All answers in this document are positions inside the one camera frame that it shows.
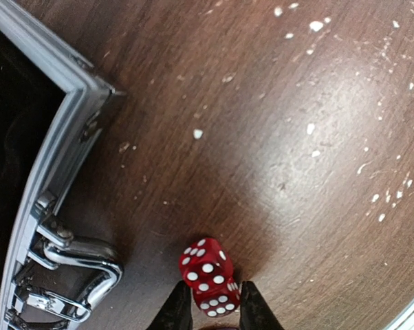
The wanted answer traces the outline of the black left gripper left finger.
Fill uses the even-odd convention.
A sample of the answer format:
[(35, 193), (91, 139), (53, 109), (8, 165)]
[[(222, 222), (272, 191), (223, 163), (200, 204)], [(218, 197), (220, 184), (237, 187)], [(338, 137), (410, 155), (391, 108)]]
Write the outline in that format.
[(151, 330), (191, 330), (191, 290), (185, 282), (178, 282), (151, 323)]

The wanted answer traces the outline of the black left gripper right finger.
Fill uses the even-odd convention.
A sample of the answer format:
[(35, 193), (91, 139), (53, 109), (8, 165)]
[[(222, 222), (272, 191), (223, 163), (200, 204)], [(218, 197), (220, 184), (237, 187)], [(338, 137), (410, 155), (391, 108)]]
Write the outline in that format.
[(284, 330), (252, 281), (243, 281), (241, 284), (239, 328), (241, 330)]

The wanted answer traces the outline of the red translucent die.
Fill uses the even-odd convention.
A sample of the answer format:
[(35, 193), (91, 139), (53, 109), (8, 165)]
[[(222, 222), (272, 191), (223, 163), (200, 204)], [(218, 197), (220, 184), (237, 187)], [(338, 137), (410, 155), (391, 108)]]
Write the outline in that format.
[(239, 286), (231, 276), (216, 289), (192, 291), (196, 306), (208, 317), (218, 318), (231, 314), (241, 303)]
[(188, 246), (179, 258), (184, 282), (197, 293), (225, 285), (234, 273), (230, 257), (214, 238), (202, 238)]

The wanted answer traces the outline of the aluminium poker case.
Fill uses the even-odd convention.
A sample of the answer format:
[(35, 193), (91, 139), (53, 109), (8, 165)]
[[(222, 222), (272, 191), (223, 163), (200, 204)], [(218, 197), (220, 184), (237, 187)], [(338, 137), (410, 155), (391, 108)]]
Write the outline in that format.
[(0, 1), (0, 329), (76, 329), (120, 282), (105, 241), (58, 218), (123, 93), (14, 1)]

